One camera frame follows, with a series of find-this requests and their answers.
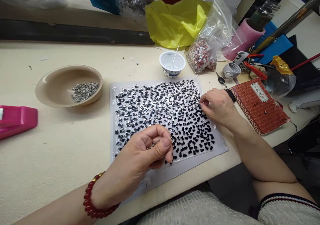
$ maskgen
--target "yellow plastic bag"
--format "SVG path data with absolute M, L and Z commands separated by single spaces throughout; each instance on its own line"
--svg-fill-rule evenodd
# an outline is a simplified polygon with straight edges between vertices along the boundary
M 170 5 L 159 0 L 146 5 L 150 38 L 166 48 L 190 46 L 205 23 L 211 4 L 181 0 Z

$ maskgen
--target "knit sweater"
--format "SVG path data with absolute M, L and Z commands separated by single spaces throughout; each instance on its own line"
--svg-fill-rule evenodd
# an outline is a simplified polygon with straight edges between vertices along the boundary
M 222 204 L 213 193 L 191 191 L 142 217 L 138 225 L 320 225 L 320 208 L 289 194 L 275 193 L 260 203 L 258 220 Z

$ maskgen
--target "left hand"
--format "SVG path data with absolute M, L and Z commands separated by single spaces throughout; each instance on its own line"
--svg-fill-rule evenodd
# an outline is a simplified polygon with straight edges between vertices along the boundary
M 134 134 L 108 170 L 97 180 L 91 199 L 98 209 L 109 208 L 128 198 L 149 169 L 172 162 L 170 132 L 160 124 Z

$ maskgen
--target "metal rod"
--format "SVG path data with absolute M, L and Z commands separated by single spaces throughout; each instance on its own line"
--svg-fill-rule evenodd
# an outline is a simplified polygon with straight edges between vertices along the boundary
M 276 38 L 280 37 L 287 28 L 295 23 L 297 20 L 301 19 L 306 12 L 313 7 L 320 0 L 309 0 L 305 5 L 303 5 L 298 11 L 296 11 L 287 21 L 285 21 L 274 33 L 267 37 L 251 54 L 259 54 L 263 49 L 269 46 Z

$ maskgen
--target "right hand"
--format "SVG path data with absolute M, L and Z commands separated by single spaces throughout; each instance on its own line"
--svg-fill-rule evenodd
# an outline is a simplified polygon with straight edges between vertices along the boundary
M 199 103 L 202 111 L 208 117 L 229 129 L 231 132 L 235 131 L 239 126 L 239 122 L 243 120 L 224 89 L 219 90 L 213 88 L 211 91 L 202 95 Z

